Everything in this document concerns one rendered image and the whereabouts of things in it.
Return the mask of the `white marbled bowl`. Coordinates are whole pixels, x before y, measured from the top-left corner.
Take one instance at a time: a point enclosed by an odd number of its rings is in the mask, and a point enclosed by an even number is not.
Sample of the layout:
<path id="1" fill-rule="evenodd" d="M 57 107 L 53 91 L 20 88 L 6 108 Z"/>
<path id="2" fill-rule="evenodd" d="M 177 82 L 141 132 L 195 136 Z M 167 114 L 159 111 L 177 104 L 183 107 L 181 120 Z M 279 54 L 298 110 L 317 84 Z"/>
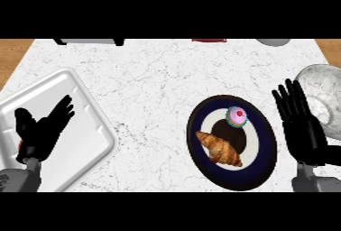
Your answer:
<path id="1" fill-rule="evenodd" d="M 327 64 L 307 66 L 298 73 L 313 115 L 324 135 L 341 141 L 341 68 Z"/>

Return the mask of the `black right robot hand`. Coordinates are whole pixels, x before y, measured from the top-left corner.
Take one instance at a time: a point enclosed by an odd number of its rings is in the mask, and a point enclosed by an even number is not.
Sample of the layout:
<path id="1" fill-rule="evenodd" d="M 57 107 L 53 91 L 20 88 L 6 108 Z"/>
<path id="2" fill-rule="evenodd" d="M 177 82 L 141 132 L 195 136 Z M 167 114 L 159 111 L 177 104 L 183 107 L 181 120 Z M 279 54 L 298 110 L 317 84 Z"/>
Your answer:
<path id="1" fill-rule="evenodd" d="M 271 91 L 271 95 L 291 156 L 310 166 L 341 166 L 341 146 L 327 144 L 320 121 L 310 112 L 299 82 L 285 79 L 285 84 Z"/>

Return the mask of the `white square tray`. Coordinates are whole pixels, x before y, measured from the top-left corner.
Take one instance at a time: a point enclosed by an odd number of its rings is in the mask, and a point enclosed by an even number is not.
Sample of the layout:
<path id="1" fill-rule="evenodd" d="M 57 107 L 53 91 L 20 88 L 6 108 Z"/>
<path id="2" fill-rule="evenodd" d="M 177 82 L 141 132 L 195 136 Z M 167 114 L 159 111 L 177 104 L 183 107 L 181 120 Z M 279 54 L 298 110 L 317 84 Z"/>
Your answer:
<path id="1" fill-rule="evenodd" d="M 69 68 L 53 71 L 31 86 L 0 97 L 0 170 L 19 168 L 20 137 L 14 131 L 14 109 L 23 107 L 34 118 L 47 116 L 63 96 L 72 98 L 72 117 L 43 161 L 41 192 L 69 191 L 109 159 L 116 149 L 116 132 L 107 122 L 84 83 Z"/>

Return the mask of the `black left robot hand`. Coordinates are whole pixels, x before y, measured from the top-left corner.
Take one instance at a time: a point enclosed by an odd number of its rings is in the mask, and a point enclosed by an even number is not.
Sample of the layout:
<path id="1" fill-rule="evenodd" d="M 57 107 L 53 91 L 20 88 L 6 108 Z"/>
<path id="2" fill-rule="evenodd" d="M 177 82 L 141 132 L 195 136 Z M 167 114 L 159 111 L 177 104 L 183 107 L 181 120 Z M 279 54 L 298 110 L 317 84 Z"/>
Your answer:
<path id="1" fill-rule="evenodd" d="M 44 161 L 50 156 L 56 142 L 72 116 L 75 115 L 72 98 L 66 95 L 53 107 L 48 115 L 38 121 L 29 111 L 19 107 L 14 110 L 16 133 L 20 137 L 16 161 L 25 163 L 29 158 Z"/>

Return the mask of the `grey and black appliance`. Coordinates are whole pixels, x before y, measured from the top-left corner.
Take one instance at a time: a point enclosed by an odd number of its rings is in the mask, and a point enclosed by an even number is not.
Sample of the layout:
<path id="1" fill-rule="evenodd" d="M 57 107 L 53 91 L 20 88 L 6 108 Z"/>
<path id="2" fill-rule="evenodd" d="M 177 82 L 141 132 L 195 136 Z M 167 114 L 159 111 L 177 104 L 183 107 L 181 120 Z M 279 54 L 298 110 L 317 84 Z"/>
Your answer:
<path id="1" fill-rule="evenodd" d="M 113 44 L 115 46 L 124 45 L 125 39 L 53 39 L 59 45 L 69 43 L 93 43 L 93 44 Z"/>

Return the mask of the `dark blue and white plate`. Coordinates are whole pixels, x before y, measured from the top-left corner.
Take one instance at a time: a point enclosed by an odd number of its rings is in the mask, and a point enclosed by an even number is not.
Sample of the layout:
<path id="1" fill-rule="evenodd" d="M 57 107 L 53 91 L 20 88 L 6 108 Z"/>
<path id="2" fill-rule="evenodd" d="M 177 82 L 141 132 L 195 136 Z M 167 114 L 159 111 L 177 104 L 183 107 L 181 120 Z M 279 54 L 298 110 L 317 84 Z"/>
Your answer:
<path id="1" fill-rule="evenodd" d="M 227 109 L 236 107 L 246 117 L 242 128 L 227 123 Z M 230 142 L 242 166 L 214 163 L 196 132 L 212 134 Z M 231 190 L 257 188 L 270 177 L 277 161 L 277 143 L 270 124 L 258 108 L 229 95 L 206 98 L 195 107 L 186 126 L 186 143 L 200 173 L 220 187 Z"/>

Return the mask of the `grey round object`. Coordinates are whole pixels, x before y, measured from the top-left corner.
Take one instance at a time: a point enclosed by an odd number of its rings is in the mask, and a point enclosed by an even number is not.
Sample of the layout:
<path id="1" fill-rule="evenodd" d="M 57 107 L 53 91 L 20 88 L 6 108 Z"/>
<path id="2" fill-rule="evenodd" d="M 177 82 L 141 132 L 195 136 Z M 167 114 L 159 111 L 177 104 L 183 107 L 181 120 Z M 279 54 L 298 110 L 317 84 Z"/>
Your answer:
<path id="1" fill-rule="evenodd" d="M 283 46 L 289 41 L 289 39 L 258 39 L 258 42 L 271 47 Z"/>

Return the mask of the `pink frosted cupcake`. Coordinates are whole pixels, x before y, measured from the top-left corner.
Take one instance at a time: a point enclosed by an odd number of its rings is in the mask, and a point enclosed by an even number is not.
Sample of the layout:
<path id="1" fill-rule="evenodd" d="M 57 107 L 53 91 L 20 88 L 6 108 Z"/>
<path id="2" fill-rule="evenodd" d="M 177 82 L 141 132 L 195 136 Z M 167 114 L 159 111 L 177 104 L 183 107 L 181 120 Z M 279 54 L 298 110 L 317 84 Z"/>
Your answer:
<path id="1" fill-rule="evenodd" d="M 233 127 L 236 128 L 243 127 L 243 125 L 248 122 L 248 117 L 246 117 L 246 112 L 240 107 L 231 106 L 230 108 L 227 108 L 226 121 Z"/>

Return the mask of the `golden brown croissant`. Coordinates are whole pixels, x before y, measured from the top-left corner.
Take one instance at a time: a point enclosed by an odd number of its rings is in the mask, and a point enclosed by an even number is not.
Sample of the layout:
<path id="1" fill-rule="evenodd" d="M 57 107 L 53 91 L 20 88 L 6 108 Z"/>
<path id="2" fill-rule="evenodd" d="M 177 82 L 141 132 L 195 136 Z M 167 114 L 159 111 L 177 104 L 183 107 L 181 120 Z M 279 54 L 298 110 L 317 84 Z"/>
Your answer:
<path id="1" fill-rule="evenodd" d="M 196 132 L 196 138 L 208 149 L 212 163 L 221 163 L 236 167 L 242 166 L 239 154 L 229 141 L 203 132 Z"/>

